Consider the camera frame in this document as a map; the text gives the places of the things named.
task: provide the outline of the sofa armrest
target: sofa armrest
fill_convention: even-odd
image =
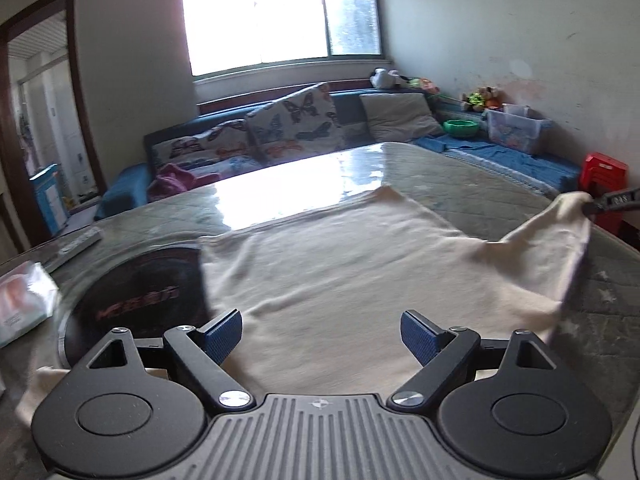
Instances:
[[[102,220],[145,205],[146,188],[149,184],[151,184],[151,172],[146,164],[125,168],[102,197],[94,220]]]

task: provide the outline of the ribbed gray plate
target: ribbed gray plate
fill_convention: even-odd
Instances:
[[[427,421],[373,395],[267,396],[220,416],[198,448],[156,480],[480,480],[438,443]]]

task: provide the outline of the white remote control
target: white remote control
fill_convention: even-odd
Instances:
[[[49,274],[59,266],[66,264],[74,256],[78,256],[82,251],[91,247],[96,242],[102,240],[102,231],[97,227],[92,227],[82,233],[78,238],[62,247],[44,264],[44,270]]]

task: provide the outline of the sofa backrest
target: sofa backrest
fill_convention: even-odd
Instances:
[[[356,148],[357,146],[366,146],[367,144],[373,144],[376,141],[371,137],[369,128],[367,126],[367,115],[362,106],[360,100],[361,94],[371,93],[398,93],[398,92],[418,92],[427,97],[427,93],[423,90],[414,89],[399,89],[399,90],[375,90],[375,89],[363,89],[363,90],[350,90],[346,92],[331,92],[331,97],[334,99],[335,110],[338,114],[340,124],[344,128],[344,134],[347,139],[347,148]],[[178,139],[179,137],[193,136],[200,134],[206,130],[210,130],[214,126],[225,121],[232,119],[242,119],[251,110],[265,105],[264,103],[256,103],[249,106],[242,106],[238,108],[230,108],[222,112],[216,112],[213,114],[207,114],[200,116],[196,119],[188,121],[183,124],[176,124],[164,130],[158,130],[152,134],[147,134],[143,137],[143,143],[146,153],[146,163],[151,170],[153,176],[156,175],[156,168],[154,166],[153,158],[153,146],[166,140]]]

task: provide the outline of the wooden door frame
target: wooden door frame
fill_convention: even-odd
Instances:
[[[76,102],[76,112],[89,165],[100,194],[107,191],[106,181],[89,127],[89,119],[82,95],[80,71],[78,69],[78,46],[76,43],[75,0],[38,0],[21,10],[0,25],[0,163],[4,171],[9,193],[14,202],[18,218],[30,243],[34,246],[51,240],[49,229],[36,202],[33,187],[29,181],[22,149],[18,140],[11,98],[9,79],[8,43],[42,20],[60,10],[66,10],[66,43],[69,56],[71,85]]]

